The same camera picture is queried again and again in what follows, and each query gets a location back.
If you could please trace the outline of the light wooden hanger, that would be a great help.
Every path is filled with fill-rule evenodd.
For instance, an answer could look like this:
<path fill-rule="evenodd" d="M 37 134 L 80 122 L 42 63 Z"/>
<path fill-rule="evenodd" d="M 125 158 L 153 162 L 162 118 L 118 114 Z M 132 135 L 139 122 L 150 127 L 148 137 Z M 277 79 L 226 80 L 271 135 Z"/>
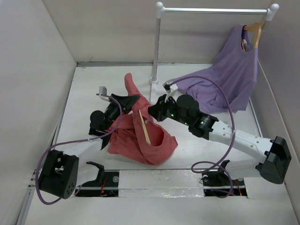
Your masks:
<path fill-rule="evenodd" d="M 149 145 L 151 145 L 149 134 L 148 134 L 148 131 L 147 131 L 147 128 L 146 128 L 146 124 L 145 124 L 145 121 L 143 119 L 143 116 L 142 116 L 142 113 L 141 113 L 140 110 L 139 110 L 139 115 L 140 115 L 140 119 L 141 119 L 141 124 L 142 124 L 142 129 L 143 129 L 143 132 L 144 132 L 145 140 Z"/>

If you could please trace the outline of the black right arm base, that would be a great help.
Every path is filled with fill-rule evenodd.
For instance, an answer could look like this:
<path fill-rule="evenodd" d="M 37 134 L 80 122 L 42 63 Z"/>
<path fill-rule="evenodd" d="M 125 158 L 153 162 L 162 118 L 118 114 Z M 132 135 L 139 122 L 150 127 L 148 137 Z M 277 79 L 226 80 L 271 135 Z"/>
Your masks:
<path fill-rule="evenodd" d="M 225 198 L 225 196 L 244 196 L 247 197 L 247 190 L 244 179 L 230 179 L 225 171 L 229 160 L 225 160 L 221 165 L 215 166 L 215 163 L 201 161 L 203 164 L 209 164 L 213 168 L 202 173 L 199 183 L 203 185 L 204 196 L 215 196 Z"/>

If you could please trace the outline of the purple t shirt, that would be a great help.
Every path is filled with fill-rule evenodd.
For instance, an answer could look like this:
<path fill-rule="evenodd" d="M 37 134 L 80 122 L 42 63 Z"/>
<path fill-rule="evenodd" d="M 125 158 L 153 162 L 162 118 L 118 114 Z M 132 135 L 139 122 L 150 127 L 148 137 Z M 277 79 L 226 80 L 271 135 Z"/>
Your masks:
<path fill-rule="evenodd" d="M 213 114 L 230 108 L 244 111 L 257 81 L 258 48 L 254 48 L 248 31 L 234 27 L 221 53 L 206 69 L 176 78 L 178 90 L 191 95 L 200 111 Z"/>

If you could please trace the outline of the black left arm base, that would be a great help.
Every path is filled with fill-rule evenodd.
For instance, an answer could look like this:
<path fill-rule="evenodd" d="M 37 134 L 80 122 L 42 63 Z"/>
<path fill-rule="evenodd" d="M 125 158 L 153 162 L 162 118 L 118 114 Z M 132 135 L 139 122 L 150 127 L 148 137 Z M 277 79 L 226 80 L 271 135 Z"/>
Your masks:
<path fill-rule="evenodd" d="M 119 170 L 106 170 L 101 164 L 88 161 L 79 168 L 74 195 L 77 197 L 119 196 Z"/>

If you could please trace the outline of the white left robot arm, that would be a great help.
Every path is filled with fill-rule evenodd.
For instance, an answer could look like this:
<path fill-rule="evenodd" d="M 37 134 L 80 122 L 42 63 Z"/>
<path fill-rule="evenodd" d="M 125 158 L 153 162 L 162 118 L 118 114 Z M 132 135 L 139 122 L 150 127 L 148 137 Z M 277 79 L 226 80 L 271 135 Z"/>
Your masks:
<path fill-rule="evenodd" d="M 92 158 L 109 143 L 111 134 L 115 130 L 110 128 L 113 123 L 119 125 L 140 96 L 99 94 L 99 97 L 109 102 L 109 105 L 105 112 L 97 110 L 91 113 L 89 130 L 91 137 L 54 144 L 40 158 L 35 186 L 43 204 L 50 205 L 50 202 L 42 198 L 42 191 L 61 200 L 77 194 L 87 182 L 94 186 L 105 182 L 104 166 L 93 162 Z"/>

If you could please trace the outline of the red t shirt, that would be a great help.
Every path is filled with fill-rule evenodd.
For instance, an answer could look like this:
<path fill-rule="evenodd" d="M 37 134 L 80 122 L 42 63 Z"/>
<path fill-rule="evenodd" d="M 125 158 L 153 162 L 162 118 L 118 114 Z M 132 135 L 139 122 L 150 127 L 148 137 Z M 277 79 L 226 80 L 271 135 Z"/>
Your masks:
<path fill-rule="evenodd" d="M 119 154 L 147 165 L 164 163 L 178 146 L 176 138 L 171 136 L 162 126 L 156 124 L 148 113 L 150 102 L 140 93 L 134 84 L 132 74 L 124 77 L 125 88 L 129 96 L 140 95 L 139 100 L 132 107 L 132 113 L 123 114 L 121 122 L 115 121 L 109 128 L 112 130 L 108 152 Z M 149 134 L 151 145 L 144 136 L 139 110 L 142 113 Z"/>

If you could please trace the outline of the white metal clothes rack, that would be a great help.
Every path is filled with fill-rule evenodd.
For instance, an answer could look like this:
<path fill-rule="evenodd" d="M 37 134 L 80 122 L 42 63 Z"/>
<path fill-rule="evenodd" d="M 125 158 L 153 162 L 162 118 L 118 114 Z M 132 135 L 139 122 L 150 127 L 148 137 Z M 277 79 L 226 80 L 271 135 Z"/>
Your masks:
<path fill-rule="evenodd" d="M 279 5 L 273 3 L 267 9 L 233 9 L 233 8 L 188 8 L 188 7 L 165 7 L 162 2 L 156 3 L 156 28 L 155 28 L 155 41 L 154 41 L 154 60 L 152 66 L 152 74 L 150 78 L 150 102 L 154 104 L 157 97 L 158 88 L 158 56 L 159 56 L 159 40 L 161 18 L 163 13 L 199 13 L 199 14 L 237 14 L 237 15 L 265 15 L 262 25 L 262 33 L 266 31 L 269 23 L 274 18 L 276 12 L 279 10 Z"/>

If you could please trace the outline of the orange wooden hanger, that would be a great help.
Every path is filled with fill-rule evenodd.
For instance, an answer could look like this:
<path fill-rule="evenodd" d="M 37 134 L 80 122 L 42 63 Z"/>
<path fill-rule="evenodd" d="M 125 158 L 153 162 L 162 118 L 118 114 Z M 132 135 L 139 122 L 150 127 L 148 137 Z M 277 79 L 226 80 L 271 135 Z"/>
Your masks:
<path fill-rule="evenodd" d="M 243 30 L 253 33 L 253 47 L 258 48 L 260 36 L 262 33 L 262 25 L 259 22 L 255 22 L 250 26 L 244 25 Z"/>

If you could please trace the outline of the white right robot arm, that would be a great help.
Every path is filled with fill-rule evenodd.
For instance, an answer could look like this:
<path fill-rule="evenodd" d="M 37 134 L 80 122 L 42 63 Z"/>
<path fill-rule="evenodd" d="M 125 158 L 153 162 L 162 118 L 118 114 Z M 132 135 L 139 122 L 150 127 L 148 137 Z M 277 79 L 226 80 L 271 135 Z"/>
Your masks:
<path fill-rule="evenodd" d="M 199 110 L 199 104 L 189 95 L 177 99 L 162 95 L 157 103 L 148 108 L 148 113 L 157 121 L 166 118 L 188 127 L 191 134 L 208 141 L 218 142 L 239 150 L 250 160 L 231 161 L 223 159 L 216 177 L 221 184 L 233 179 L 261 176 L 265 180 L 282 184 L 292 159 L 286 140 L 254 136 L 231 126 L 218 118 Z"/>

